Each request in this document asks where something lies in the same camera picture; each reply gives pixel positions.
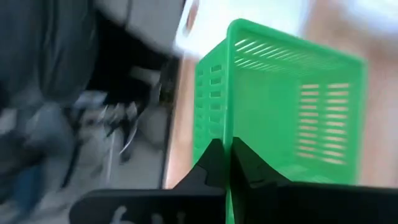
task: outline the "plastic crate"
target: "plastic crate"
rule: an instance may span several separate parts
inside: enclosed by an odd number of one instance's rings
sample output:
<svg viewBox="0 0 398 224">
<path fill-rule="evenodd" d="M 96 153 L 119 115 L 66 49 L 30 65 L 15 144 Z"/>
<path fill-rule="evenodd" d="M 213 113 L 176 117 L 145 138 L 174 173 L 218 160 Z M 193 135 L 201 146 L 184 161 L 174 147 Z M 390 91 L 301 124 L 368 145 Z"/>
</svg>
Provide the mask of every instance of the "plastic crate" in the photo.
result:
<svg viewBox="0 0 398 224">
<path fill-rule="evenodd" d="M 238 19 L 195 72 L 194 162 L 236 136 L 290 180 L 356 182 L 363 61 Z"/>
</svg>

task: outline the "green plastic basket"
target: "green plastic basket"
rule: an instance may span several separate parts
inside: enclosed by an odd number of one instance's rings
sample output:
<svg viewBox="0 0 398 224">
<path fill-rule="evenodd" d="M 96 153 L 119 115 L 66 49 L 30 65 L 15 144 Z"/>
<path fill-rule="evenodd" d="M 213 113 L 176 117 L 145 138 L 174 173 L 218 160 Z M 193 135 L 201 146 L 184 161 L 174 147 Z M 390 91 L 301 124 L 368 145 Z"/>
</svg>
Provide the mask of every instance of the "green plastic basket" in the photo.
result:
<svg viewBox="0 0 398 224">
<path fill-rule="evenodd" d="M 332 49 L 243 19 L 195 71 L 193 159 L 240 137 L 290 180 L 354 184 L 367 75 Z"/>
</svg>

